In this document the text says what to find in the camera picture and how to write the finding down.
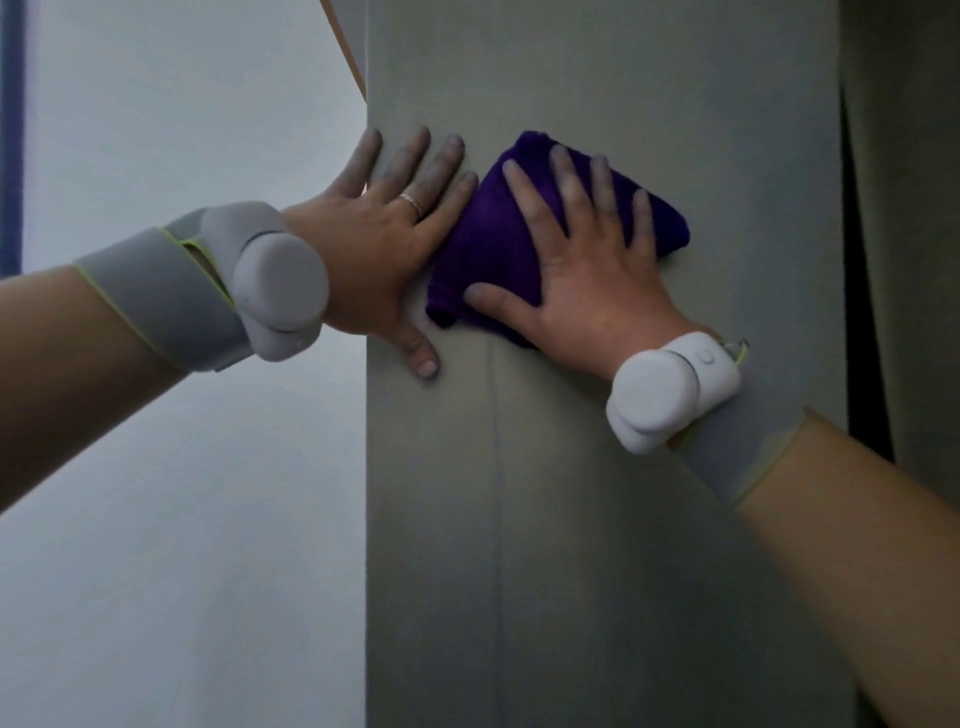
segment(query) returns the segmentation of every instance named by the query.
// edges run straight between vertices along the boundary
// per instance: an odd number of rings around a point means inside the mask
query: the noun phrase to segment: purple cloth
[[[556,143],[545,133],[524,132],[513,147],[500,155],[473,193],[463,216],[437,255],[427,288],[426,312],[438,326],[449,328],[458,320],[465,321],[502,334],[522,347],[532,348],[530,342],[513,329],[470,308],[464,302],[464,291],[472,283],[495,283],[531,305],[542,303],[537,251],[503,177],[503,163],[515,159],[523,167],[566,231],[564,208],[549,162],[550,150]],[[592,197],[589,157],[572,149],[570,155],[577,175]],[[636,182],[613,172],[616,206],[628,246],[634,236],[632,202],[638,189],[640,185]],[[653,194],[650,195],[650,207],[658,257],[673,253],[690,241],[686,221],[677,210]]]

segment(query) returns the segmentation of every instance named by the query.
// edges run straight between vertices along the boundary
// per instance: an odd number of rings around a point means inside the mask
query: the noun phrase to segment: forearm
[[[0,283],[0,511],[185,377],[73,267]]]
[[[891,724],[960,724],[960,516],[812,414],[738,512]]]

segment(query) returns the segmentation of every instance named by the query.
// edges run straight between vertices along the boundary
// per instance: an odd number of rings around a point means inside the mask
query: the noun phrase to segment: ring
[[[418,219],[418,220],[422,220],[422,219],[423,219],[423,208],[420,207],[420,203],[419,203],[419,202],[417,202],[416,200],[414,200],[414,199],[413,199],[410,195],[408,195],[406,192],[401,192],[401,193],[400,193],[400,199],[401,199],[401,200],[404,200],[404,201],[410,203],[412,206],[414,206],[414,210],[417,211],[417,219]]]

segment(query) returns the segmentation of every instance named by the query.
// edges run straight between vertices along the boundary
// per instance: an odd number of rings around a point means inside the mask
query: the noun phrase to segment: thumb
[[[400,353],[406,357],[407,366],[419,378],[432,379],[440,371],[440,357],[436,350],[409,319],[400,319],[383,338],[400,349]]]
[[[474,283],[464,292],[464,301],[531,342],[537,337],[538,310],[506,288],[492,283]]]

